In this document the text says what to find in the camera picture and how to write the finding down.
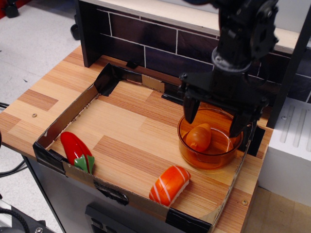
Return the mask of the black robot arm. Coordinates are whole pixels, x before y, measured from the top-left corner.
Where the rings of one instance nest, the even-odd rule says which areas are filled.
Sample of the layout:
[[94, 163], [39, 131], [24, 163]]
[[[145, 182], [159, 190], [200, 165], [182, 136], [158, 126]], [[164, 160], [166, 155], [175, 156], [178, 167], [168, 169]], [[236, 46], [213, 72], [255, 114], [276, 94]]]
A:
[[213, 0], [211, 5], [219, 10], [220, 28], [219, 43], [211, 55], [214, 68], [180, 76], [184, 117], [192, 123], [200, 103], [215, 105], [233, 113], [229, 134], [236, 137], [260, 119], [269, 103], [256, 90], [258, 84], [248, 80], [248, 70], [278, 42], [278, 7], [275, 0]]

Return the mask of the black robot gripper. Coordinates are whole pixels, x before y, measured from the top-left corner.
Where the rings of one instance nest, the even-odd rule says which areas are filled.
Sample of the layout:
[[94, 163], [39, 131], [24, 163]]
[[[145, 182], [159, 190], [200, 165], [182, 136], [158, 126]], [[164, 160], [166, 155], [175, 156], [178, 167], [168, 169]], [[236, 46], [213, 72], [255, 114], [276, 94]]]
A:
[[179, 91], [184, 94], [185, 120], [192, 124], [201, 102], [228, 109], [235, 113], [229, 136], [237, 137], [242, 132], [250, 133], [253, 121], [262, 114], [269, 100], [258, 92], [257, 85], [247, 81], [251, 62], [236, 66], [228, 62], [214, 49], [214, 69], [205, 73], [183, 73], [180, 75]]

